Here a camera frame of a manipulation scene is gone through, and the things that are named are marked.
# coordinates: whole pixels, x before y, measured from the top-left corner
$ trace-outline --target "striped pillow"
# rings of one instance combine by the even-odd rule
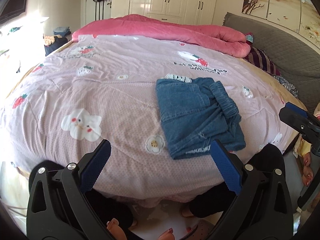
[[[249,55],[244,59],[270,75],[281,75],[279,70],[277,70],[276,65],[268,58],[264,50],[251,47]]]

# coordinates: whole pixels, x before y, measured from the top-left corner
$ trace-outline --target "pink bed sheet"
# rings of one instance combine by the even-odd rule
[[[79,35],[141,35],[157,40],[181,41],[213,49],[233,57],[244,58],[250,52],[243,33],[217,25],[180,25],[165,23],[132,14],[116,19],[95,21],[72,35],[78,42]]]

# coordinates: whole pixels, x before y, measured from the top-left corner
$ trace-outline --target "black pants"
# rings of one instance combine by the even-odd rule
[[[29,177],[29,192],[31,191],[36,173],[41,167],[45,167],[48,171],[56,171],[64,168],[63,166],[52,161],[44,161],[38,164],[33,168]],[[84,195],[104,225],[107,226],[107,222],[115,218],[119,221],[119,226],[125,232],[128,239],[141,240],[140,237],[128,230],[133,223],[133,215],[128,206],[119,203],[112,198],[106,198],[94,189],[86,192]]]
[[[258,171],[272,172],[280,169],[285,176],[284,160],[280,150],[272,145],[266,145],[262,151],[254,155],[249,162]],[[225,182],[198,195],[190,202],[190,211],[199,218],[204,218],[217,212],[225,212],[233,202],[236,194],[230,191]]]

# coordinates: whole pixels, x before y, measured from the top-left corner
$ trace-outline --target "floral wall art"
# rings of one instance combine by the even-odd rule
[[[284,26],[320,48],[320,16],[311,0],[244,0],[242,13]]]

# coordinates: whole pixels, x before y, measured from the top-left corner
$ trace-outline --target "gray quilted headboard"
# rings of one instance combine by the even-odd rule
[[[299,90],[298,98],[313,114],[320,101],[320,55],[304,42],[271,25],[227,13],[224,26],[253,33],[253,46],[263,49],[282,76]]]

